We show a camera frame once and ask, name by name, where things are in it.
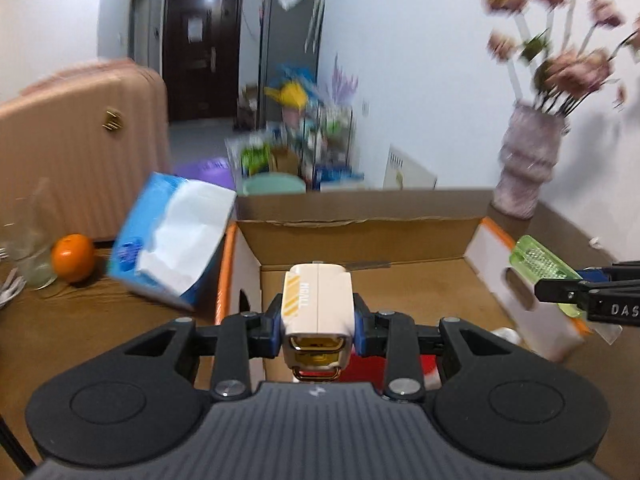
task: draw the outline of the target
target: dark brown door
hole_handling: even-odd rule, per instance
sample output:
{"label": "dark brown door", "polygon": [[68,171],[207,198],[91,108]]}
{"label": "dark brown door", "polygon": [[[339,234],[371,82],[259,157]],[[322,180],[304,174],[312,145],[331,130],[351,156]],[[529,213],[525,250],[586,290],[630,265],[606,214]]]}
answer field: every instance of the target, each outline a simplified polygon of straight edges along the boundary
{"label": "dark brown door", "polygon": [[166,0],[162,76],[169,120],[234,117],[242,0]]}

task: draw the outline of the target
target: green bucket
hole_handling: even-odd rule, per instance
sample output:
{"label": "green bucket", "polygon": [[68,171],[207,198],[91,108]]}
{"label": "green bucket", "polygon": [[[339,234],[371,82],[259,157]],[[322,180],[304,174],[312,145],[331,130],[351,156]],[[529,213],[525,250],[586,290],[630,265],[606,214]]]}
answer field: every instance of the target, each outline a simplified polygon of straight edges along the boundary
{"label": "green bucket", "polygon": [[281,195],[306,193],[306,184],[288,173],[259,173],[244,181],[245,195]]}

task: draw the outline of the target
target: door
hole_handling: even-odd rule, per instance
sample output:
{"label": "door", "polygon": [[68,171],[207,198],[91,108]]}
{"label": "door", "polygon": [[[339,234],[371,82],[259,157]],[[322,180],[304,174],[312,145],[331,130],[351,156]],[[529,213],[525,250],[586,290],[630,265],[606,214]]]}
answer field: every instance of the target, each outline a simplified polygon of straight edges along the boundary
{"label": "door", "polygon": [[241,9],[242,0],[166,0],[162,76],[170,121],[236,115]]}
{"label": "door", "polygon": [[131,0],[127,55],[138,65],[149,66],[151,0]]}

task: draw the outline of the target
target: paper notice on door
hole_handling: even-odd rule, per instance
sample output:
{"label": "paper notice on door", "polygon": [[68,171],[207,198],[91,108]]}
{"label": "paper notice on door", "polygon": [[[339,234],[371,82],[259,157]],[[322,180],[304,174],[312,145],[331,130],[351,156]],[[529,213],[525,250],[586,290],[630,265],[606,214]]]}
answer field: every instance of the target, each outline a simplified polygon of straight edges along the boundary
{"label": "paper notice on door", "polygon": [[189,38],[189,43],[201,42],[203,31],[204,23],[202,18],[189,18],[187,22],[187,37]]}

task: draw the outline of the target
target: floor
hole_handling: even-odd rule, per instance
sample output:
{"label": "floor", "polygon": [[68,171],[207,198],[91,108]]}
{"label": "floor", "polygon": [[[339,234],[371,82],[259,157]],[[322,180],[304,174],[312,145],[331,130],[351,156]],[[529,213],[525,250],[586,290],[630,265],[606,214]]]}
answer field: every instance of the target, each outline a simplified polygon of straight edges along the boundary
{"label": "floor", "polygon": [[225,139],[232,135],[233,119],[172,123],[169,144],[174,168],[203,158],[226,156]]}

